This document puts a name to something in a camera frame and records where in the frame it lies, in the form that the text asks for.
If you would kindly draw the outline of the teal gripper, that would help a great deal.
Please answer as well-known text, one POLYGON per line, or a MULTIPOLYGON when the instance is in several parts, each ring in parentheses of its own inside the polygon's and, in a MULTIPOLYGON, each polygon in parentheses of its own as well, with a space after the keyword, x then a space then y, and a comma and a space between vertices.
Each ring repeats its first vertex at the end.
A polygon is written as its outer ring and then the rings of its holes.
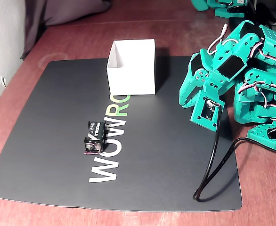
POLYGON ((202 48, 192 55, 187 75, 179 90, 179 104, 183 108, 195 105, 199 91, 225 94, 225 77, 213 66, 214 56, 202 48))

